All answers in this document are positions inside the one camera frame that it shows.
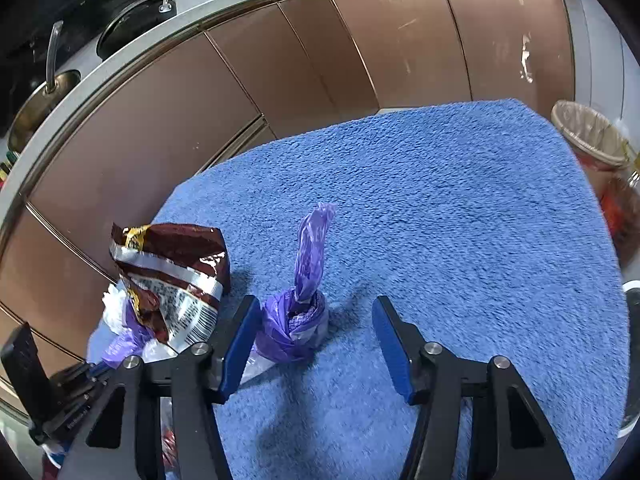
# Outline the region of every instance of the purple plastic bag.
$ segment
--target purple plastic bag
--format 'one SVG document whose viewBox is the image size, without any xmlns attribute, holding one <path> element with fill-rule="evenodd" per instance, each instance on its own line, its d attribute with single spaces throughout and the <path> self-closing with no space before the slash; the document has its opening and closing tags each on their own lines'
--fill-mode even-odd
<svg viewBox="0 0 640 480">
<path fill-rule="evenodd" d="M 294 288 L 268 297 L 261 306 L 263 329 L 255 337 L 254 348 L 272 362 L 307 359 L 326 335 L 329 311 L 318 286 L 324 270 L 324 240 L 334 214 L 335 205 L 319 203 L 302 219 Z"/>
<path fill-rule="evenodd" d="M 309 302 L 320 286 L 324 272 L 324 240 L 334 215 L 334 204 L 319 203 L 300 222 L 294 276 L 295 300 L 299 303 Z"/>
<path fill-rule="evenodd" d="M 126 329 L 102 354 L 102 360 L 111 368 L 117 368 L 127 356 L 141 355 L 145 344 L 154 338 L 154 333 L 150 329 L 138 323 L 129 299 L 124 307 L 124 316 Z"/>
</svg>

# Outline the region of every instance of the metal bowl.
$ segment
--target metal bowl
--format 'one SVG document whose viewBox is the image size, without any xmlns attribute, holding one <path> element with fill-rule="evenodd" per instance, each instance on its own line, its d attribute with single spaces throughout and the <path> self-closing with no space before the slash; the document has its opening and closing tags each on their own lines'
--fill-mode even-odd
<svg viewBox="0 0 640 480">
<path fill-rule="evenodd" d="M 78 70 L 67 70 L 55 77 L 53 92 L 46 91 L 46 82 L 38 86 L 20 107 L 9 127 L 9 149 L 21 153 L 44 119 L 79 82 Z"/>
</svg>

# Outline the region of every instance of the frying pan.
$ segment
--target frying pan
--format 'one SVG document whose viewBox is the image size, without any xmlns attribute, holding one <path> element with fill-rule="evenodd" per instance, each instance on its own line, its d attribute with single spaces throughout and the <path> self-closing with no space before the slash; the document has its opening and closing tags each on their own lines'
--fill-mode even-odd
<svg viewBox="0 0 640 480">
<path fill-rule="evenodd" d="M 104 29 L 95 52 L 101 60 L 177 14 L 175 0 L 138 0 L 125 7 Z"/>
</svg>

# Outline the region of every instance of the plastic wrapper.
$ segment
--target plastic wrapper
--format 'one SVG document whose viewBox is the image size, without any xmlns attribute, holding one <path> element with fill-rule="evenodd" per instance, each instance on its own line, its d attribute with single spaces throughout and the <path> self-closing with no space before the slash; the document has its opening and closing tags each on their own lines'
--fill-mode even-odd
<svg viewBox="0 0 640 480">
<path fill-rule="evenodd" d="M 241 382 L 275 363 L 308 359 L 325 338 L 329 311 L 318 287 L 324 272 L 326 232 L 334 214 L 333 204 L 319 203 L 300 222 L 294 286 L 261 305 L 263 327 L 255 337 Z"/>
<path fill-rule="evenodd" d="M 174 416 L 171 397 L 160 397 L 160 435 L 162 439 L 162 464 L 164 474 L 179 479 L 178 453 L 175 449 Z"/>
<path fill-rule="evenodd" d="M 152 339 L 145 344 L 140 357 L 142 357 L 142 360 L 145 363 L 152 363 L 154 361 L 171 359 L 177 355 L 178 354 L 171 347 L 159 342 L 158 339 Z"/>
<path fill-rule="evenodd" d="M 231 288 L 220 229 L 156 224 L 111 232 L 111 257 L 120 269 L 138 322 L 181 352 L 206 340 Z"/>
<path fill-rule="evenodd" d="M 117 368 L 127 356 L 142 355 L 146 343 L 154 339 L 153 332 L 148 327 L 140 325 L 136 319 L 129 300 L 126 300 L 125 304 L 124 324 L 122 332 L 102 354 L 102 360 L 112 368 Z"/>
<path fill-rule="evenodd" d="M 127 291 L 120 290 L 115 285 L 109 285 L 107 292 L 102 295 L 104 311 L 102 320 L 115 334 L 121 334 L 125 328 L 124 309 L 127 300 Z"/>
</svg>

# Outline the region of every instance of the white plastic bag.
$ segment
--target white plastic bag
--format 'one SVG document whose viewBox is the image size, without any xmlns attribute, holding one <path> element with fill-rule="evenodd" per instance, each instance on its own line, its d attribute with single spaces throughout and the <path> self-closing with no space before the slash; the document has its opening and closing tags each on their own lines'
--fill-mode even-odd
<svg viewBox="0 0 640 480">
<path fill-rule="evenodd" d="M 115 285 L 109 285 L 107 292 L 102 295 L 104 311 L 102 320 L 109 329 L 118 335 L 124 332 L 124 305 L 127 299 L 127 291 L 120 290 Z"/>
<path fill-rule="evenodd" d="M 142 360 L 145 363 L 163 361 L 165 359 L 176 357 L 177 355 L 178 354 L 170 346 L 162 344 L 158 339 L 148 341 L 142 349 Z"/>
<path fill-rule="evenodd" d="M 271 368 L 275 363 L 273 361 L 268 360 L 266 357 L 262 357 L 255 349 L 251 350 L 249 354 L 249 358 L 246 360 L 246 365 L 244 366 L 244 372 L 242 372 L 242 379 L 240 379 L 240 384 L 244 384 L 247 381 L 250 381 L 255 376 L 260 375 L 261 373 L 266 372 L 269 368 Z"/>
</svg>

